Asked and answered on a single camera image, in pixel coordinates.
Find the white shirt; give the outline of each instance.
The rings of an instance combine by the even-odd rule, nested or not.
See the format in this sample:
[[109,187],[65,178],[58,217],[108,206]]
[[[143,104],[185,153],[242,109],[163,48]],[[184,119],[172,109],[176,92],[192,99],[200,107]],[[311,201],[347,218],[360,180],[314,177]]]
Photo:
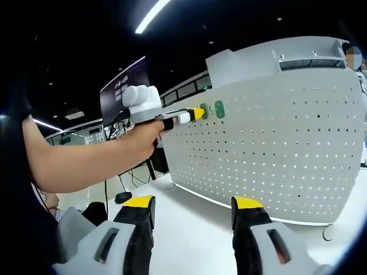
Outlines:
[[356,75],[358,76],[362,89],[362,107],[365,114],[365,142],[367,142],[367,78],[360,71],[357,71]]

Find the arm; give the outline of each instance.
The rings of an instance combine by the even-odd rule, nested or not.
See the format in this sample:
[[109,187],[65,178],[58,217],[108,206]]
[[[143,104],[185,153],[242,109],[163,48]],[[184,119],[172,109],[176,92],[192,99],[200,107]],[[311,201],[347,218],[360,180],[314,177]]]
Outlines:
[[155,121],[135,127],[121,139],[52,147],[31,117],[22,126],[33,177],[49,193],[81,190],[129,170],[153,153],[153,142],[163,129],[163,123]]

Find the black object on floor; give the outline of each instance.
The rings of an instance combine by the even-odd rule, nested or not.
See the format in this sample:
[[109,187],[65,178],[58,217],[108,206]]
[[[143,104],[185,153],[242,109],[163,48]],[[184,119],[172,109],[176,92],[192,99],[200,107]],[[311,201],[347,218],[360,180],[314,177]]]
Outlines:
[[132,198],[132,193],[131,192],[118,193],[115,197],[115,203],[117,203],[118,205],[121,205],[122,203],[124,203],[125,201],[127,201],[131,198]]
[[99,226],[101,223],[108,219],[106,208],[103,202],[92,202],[82,213],[90,222],[95,226]]

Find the person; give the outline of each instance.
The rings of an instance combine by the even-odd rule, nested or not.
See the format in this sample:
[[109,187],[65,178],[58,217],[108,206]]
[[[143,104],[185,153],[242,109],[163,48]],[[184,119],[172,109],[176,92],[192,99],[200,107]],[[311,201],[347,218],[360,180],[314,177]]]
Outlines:
[[362,98],[361,103],[364,110],[364,141],[367,142],[367,66],[365,60],[362,58],[362,54],[357,47],[351,46],[349,43],[342,45],[345,54],[345,61],[349,69],[356,73],[356,76],[360,82]]
[[[34,186],[34,184],[32,184],[32,189],[38,202],[53,215],[57,222],[60,222],[65,211],[58,208],[58,196],[54,193],[44,192]],[[84,211],[78,211],[95,226],[99,226],[107,220],[107,213],[103,202],[92,202]]]
[[55,218],[57,222],[61,220],[63,215],[65,214],[64,210],[60,210],[58,208],[58,196],[54,193],[47,193],[40,189],[38,189],[34,184],[32,184],[32,189],[34,194],[36,195],[36,198],[38,199],[39,203],[46,208],[51,215]]
[[3,212],[3,260],[19,263],[15,268],[26,266],[27,272],[53,274],[57,221],[41,206],[31,182],[47,193],[69,193],[121,174],[153,153],[164,125],[138,125],[121,139],[99,144],[52,147],[33,121],[26,99],[31,70],[18,55],[13,57],[4,67],[0,94],[1,175],[9,204]]

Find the yellow cap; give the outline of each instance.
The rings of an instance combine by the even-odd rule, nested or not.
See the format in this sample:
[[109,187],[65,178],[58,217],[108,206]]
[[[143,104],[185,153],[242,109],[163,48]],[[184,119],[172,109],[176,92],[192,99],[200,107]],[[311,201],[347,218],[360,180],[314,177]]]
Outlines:
[[234,196],[237,202],[238,209],[248,209],[248,208],[262,208],[263,205],[255,199],[248,199],[240,196]]
[[200,119],[205,114],[205,110],[202,108],[190,108],[190,109],[194,110],[196,120]]

